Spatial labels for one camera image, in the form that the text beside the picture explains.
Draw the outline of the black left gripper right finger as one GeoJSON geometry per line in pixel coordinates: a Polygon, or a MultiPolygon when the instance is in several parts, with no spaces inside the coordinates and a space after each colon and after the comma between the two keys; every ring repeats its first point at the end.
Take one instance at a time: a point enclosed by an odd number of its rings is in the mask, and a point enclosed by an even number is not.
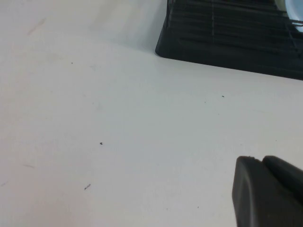
{"type": "Polygon", "coordinates": [[[303,204],[303,171],[276,156],[262,160],[265,179],[262,200],[266,205],[303,204]]]}

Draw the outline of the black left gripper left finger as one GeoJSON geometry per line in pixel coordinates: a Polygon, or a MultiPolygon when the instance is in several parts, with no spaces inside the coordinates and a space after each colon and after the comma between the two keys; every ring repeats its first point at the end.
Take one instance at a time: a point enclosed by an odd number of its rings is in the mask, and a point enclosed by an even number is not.
{"type": "Polygon", "coordinates": [[[301,227],[303,205],[266,205],[262,200],[265,167],[253,157],[236,160],[232,187],[236,223],[239,227],[301,227]]]}

